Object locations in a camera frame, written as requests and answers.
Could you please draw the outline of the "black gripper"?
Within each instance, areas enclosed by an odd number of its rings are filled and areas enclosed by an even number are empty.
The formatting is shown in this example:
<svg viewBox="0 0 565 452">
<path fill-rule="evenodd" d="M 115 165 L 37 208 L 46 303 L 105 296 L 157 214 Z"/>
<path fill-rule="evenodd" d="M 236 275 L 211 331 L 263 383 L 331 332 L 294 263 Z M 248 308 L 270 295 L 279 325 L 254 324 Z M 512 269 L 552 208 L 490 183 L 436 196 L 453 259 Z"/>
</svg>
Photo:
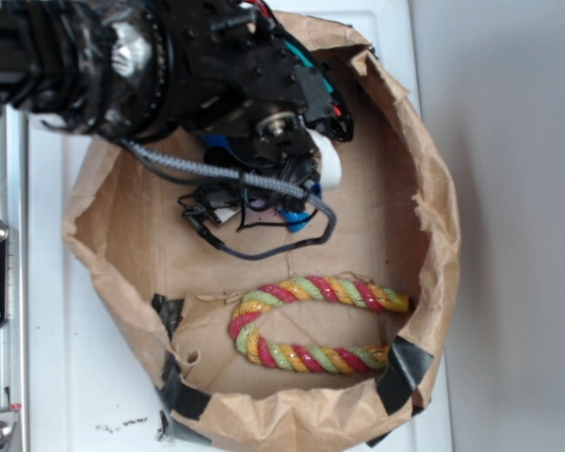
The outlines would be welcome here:
<svg viewBox="0 0 565 452">
<path fill-rule="evenodd" d="M 225 168 L 318 196 L 353 138 L 339 90 L 263 1 L 169 2 L 169 129 L 227 153 Z M 315 155 L 319 153 L 321 171 Z"/>
</svg>

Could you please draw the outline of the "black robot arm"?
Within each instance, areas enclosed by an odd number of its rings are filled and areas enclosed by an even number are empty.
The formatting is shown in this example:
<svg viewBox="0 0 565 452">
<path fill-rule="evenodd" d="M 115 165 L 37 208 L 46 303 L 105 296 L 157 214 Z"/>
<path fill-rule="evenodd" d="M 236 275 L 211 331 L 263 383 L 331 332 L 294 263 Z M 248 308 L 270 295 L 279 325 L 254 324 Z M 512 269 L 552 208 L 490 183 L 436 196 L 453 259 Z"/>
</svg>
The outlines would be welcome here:
<svg viewBox="0 0 565 452">
<path fill-rule="evenodd" d="M 328 214 L 316 140 L 353 137 L 336 86 L 262 1 L 0 1 L 7 106 L 249 208 Z"/>
</svg>

